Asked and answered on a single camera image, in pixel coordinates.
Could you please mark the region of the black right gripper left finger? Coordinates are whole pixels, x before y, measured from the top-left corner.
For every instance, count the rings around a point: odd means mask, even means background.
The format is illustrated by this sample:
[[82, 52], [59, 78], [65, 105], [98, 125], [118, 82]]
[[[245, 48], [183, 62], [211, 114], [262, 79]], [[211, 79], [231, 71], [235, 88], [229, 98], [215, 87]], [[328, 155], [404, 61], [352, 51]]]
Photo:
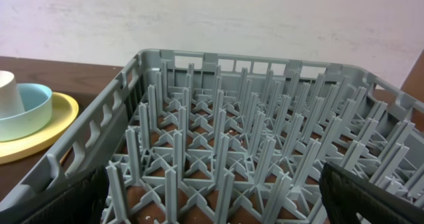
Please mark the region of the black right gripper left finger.
[[1, 222], [99, 223], [108, 191], [106, 168], [96, 166], [7, 208]]

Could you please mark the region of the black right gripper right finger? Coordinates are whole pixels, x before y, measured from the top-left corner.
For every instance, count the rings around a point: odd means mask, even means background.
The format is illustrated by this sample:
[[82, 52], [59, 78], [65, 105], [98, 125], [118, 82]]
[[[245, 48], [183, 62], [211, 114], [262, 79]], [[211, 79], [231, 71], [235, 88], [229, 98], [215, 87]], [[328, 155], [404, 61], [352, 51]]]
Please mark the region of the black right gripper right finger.
[[423, 224], [422, 209], [332, 162], [323, 166], [319, 189], [332, 224], [360, 224], [358, 214], [373, 224]]

